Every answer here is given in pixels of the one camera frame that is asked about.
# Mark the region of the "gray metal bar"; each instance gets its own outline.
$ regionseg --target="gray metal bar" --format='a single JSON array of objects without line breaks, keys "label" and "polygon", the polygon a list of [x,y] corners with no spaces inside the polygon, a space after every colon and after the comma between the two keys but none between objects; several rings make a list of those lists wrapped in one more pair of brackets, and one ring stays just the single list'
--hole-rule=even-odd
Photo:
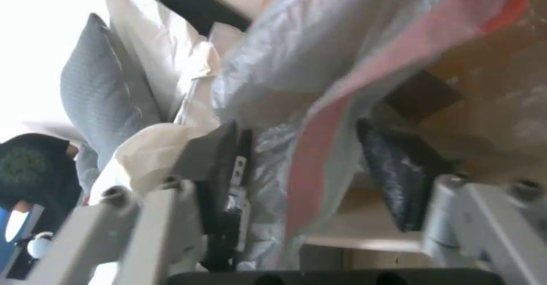
[{"label": "gray metal bar", "polygon": [[508,285],[546,285],[547,247],[508,199],[494,186],[463,186],[451,214],[459,245]]},{"label": "gray metal bar", "polygon": [[193,182],[168,179],[146,195],[115,284],[160,284],[176,262],[181,270],[195,269],[202,232]]},{"label": "gray metal bar", "polygon": [[456,194],[464,184],[465,180],[450,174],[435,180],[423,230],[422,250],[436,267],[474,267],[473,260],[460,254],[450,224]]},{"label": "gray metal bar", "polygon": [[119,259],[137,215],[135,199],[121,187],[107,190],[98,205],[76,208],[26,284],[87,284],[98,264]]}]

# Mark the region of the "gray pillow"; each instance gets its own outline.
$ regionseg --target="gray pillow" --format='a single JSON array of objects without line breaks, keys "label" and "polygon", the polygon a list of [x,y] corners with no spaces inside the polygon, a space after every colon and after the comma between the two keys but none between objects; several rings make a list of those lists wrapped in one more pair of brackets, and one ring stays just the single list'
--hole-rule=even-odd
[{"label": "gray pillow", "polygon": [[147,81],[96,14],[89,16],[61,74],[68,117],[97,154],[102,170],[129,137],[160,123]]},{"label": "gray pillow", "polygon": [[89,147],[88,143],[82,143],[76,156],[76,172],[85,194],[90,194],[91,188],[101,174],[97,168],[97,159],[97,152]]}]

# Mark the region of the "pillow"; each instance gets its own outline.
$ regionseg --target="pillow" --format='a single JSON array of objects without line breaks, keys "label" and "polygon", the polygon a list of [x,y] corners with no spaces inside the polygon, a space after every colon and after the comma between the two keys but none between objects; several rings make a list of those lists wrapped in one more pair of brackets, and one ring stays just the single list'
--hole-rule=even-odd
[{"label": "pillow", "polygon": [[121,143],[160,123],[146,80],[96,14],[89,16],[62,71],[61,98],[68,117],[97,152],[99,170]]},{"label": "pillow", "polygon": [[89,195],[94,182],[101,174],[97,168],[97,159],[97,152],[89,147],[88,143],[82,143],[76,156],[76,172],[80,186],[86,195]]},{"label": "pillow", "polygon": [[164,122],[172,122],[192,79],[216,75],[212,44],[157,0],[106,0],[111,28],[142,66]]}]

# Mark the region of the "plastic wrap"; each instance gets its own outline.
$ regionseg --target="plastic wrap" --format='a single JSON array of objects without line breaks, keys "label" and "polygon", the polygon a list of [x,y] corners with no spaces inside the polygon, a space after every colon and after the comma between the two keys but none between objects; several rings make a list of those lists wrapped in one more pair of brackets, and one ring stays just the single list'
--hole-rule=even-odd
[{"label": "plastic wrap", "polygon": [[359,117],[453,45],[505,26],[526,0],[275,0],[212,86],[221,122],[252,128],[253,216],[239,269],[295,267],[362,155]]}]

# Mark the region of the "blue object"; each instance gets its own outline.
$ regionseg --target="blue object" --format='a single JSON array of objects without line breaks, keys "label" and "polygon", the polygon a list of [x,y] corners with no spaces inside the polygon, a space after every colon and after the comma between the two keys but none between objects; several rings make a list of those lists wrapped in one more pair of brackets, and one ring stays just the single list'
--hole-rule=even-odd
[{"label": "blue object", "polygon": [[29,211],[25,222],[21,226],[21,229],[15,236],[14,240],[12,240],[11,242],[6,242],[6,226],[8,225],[8,220],[11,212],[0,209],[0,271],[4,271],[9,263],[10,258],[15,252],[15,243],[21,238],[22,232],[29,222],[29,215],[31,215],[31,211]]}]

